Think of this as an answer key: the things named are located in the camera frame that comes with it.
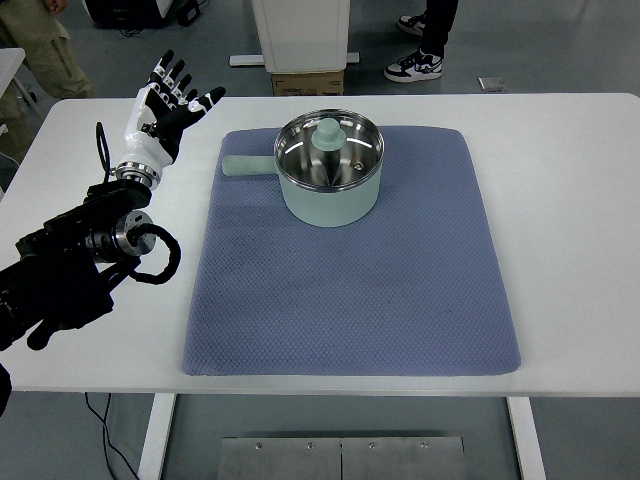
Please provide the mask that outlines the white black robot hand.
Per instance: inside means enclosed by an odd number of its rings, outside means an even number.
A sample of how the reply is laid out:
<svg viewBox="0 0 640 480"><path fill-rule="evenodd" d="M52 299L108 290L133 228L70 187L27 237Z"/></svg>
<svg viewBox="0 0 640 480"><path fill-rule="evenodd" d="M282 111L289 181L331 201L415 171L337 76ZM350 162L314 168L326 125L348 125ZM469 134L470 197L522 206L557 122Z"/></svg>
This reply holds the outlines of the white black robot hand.
<svg viewBox="0 0 640 480"><path fill-rule="evenodd" d="M167 50L138 91L125 128L125 153L115 176L155 186L162 171L179 153L183 132L199 122L225 95L223 87L200 95L187 91L192 77L183 74L185 62Z"/></svg>

